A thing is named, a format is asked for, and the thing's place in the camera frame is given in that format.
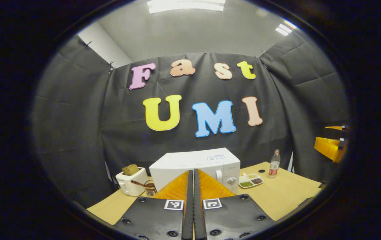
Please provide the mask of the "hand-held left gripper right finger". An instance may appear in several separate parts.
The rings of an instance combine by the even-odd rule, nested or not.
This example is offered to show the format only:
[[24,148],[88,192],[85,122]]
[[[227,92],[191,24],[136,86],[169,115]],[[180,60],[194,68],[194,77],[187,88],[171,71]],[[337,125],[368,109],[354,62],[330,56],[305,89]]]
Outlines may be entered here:
[[234,195],[202,170],[193,174],[195,239],[239,240],[274,224],[250,195]]

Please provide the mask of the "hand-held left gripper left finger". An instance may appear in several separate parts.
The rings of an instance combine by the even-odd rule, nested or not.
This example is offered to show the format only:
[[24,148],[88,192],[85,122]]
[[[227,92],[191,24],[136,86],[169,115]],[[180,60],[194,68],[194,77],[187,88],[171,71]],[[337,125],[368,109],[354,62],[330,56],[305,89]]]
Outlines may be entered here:
[[114,226],[143,240],[192,240],[193,183],[189,170],[153,197],[138,197]]

